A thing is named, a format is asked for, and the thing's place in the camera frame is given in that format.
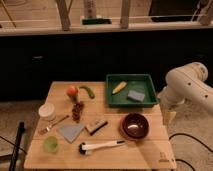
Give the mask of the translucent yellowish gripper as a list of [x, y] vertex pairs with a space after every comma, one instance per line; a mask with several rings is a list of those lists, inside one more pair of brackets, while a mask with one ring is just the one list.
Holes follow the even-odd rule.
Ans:
[[176, 116], [175, 106], [161, 105], [163, 124], [168, 126]]

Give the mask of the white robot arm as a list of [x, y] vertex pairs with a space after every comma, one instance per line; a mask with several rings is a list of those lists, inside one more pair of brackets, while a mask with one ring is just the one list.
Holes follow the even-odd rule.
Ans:
[[192, 62], [171, 69], [165, 76], [166, 86], [158, 94], [163, 115], [163, 124], [169, 125], [176, 116], [175, 107], [190, 100], [213, 115], [213, 87], [205, 84], [207, 67]]

